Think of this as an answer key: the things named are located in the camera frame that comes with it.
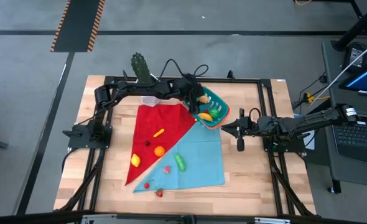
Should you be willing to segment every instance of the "green toy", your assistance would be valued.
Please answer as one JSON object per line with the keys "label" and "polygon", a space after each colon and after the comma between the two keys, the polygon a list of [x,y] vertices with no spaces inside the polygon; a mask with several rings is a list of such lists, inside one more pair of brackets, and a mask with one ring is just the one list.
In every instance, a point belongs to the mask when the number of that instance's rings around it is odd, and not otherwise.
{"label": "green toy", "polygon": [[181,156],[180,154],[176,153],[176,154],[174,155],[174,159],[175,159],[175,161],[177,162],[178,167],[179,167],[179,169],[181,170],[181,172],[184,172],[184,171],[185,171],[185,169],[186,169],[186,165],[185,165],[185,161],[184,161],[184,159],[182,158],[182,156]]}
{"label": "green toy", "polygon": [[209,109],[208,114],[211,115],[212,118],[218,118],[220,116],[220,112],[216,108]]}

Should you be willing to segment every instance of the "red strawberry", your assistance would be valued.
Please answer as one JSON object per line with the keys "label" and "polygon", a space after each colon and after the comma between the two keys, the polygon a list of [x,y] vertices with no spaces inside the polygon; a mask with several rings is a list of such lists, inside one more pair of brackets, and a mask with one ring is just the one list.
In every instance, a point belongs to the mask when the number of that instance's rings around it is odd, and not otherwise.
{"label": "red strawberry", "polygon": [[168,174],[168,173],[170,172],[170,166],[165,166],[165,167],[164,167],[164,172],[165,172],[166,174]]}
{"label": "red strawberry", "polygon": [[156,190],[156,195],[159,197],[163,197],[163,189]]}

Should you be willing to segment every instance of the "laptop keyboard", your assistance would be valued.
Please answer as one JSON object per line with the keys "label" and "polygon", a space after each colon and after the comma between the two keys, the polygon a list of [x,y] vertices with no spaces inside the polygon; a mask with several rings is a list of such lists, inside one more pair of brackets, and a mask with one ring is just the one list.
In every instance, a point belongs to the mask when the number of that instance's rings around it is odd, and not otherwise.
{"label": "laptop keyboard", "polygon": [[367,147],[367,125],[334,126],[337,144]]}

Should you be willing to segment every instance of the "red cloth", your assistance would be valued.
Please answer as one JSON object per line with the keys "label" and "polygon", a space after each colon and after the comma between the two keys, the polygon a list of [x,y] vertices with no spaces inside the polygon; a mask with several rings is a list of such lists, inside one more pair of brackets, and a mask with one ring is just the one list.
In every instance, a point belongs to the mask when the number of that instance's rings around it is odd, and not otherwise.
{"label": "red cloth", "polygon": [[[131,157],[137,154],[141,163],[134,167],[130,161],[126,185],[158,160],[159,157],[154,154],[156,146],[163,146],[167,153],[194,124],[195,118],[183,105],[139,106]],[[162,128],[164,132],[154,138],[153,135]],[[145,145],[146,141],[150,142],[149,146]]]}

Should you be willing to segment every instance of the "desk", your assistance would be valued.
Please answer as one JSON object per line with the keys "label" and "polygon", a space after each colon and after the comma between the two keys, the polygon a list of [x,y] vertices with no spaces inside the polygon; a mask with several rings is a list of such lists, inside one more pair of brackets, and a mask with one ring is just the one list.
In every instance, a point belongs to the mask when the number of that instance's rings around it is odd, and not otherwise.
{"label": "desk", "polygon": [[[104,76],[89,76],[78,111],[77,122],[93,114],[95,88],[103,85]],[[271,80],[278,116],[292,116],[289,93],[284,80]],[[258,88],[249,83],[202,83],[220,96],[231,108],[226,122],[238,117],[239,108],[246,113],[260,108]],[[176,104],[177,100],[161,103]],[[245,138],[246,150],[236,150],[236,139],[221,132],[225,185],[196,189],[166,190],[162,198],[154,192],[134,194],[135,186],[152,169],[140,175],[133,183],[124,186],[131,157],[139,96],[124,98],[114,107],[111,125],[113,137],[106,150],[105,161],[96,201],[97,212],[195,214],[195,215],[274,215],[276,208],[267,154],[261,138]],[[290,185],[294,192],[315,213],[305,164],[296,154],[286,153]],[[77,190],[85,173],[88,149],[79,149],[65,163],[54,208],[60,208]],[[89,186],[84,208],[88,208],[92,186]],[[280,189],[284,212],[287,205],[284,191]]]}
{"label": "desk", "polygon": [[[322,52],[327,80],[330,83],[341,72],[340,65],[343,62],[344,52],[337,52],[329,42],[322,44]],[[344,80],[346,77],[347,75],[344,74],[342,78],[340,77],[340,80]],[[338,85],[333,85],[329,89],[329,94],[330,99],[323,102],[316,109],[317,111],[324,110],[337,103],[347,103],[352,105],[360,116],[367,115],[367,97],[360,96],[355,91],[339,89]],[[321,155],[327,149],[327,156],[321,156],[321,158],[328,161],[327,165],[330,166],[333,181],[342,180],[367,185],[367,164],[343,157],[337,153],[332,126],[319,131],[315,142],[315,153]]]}

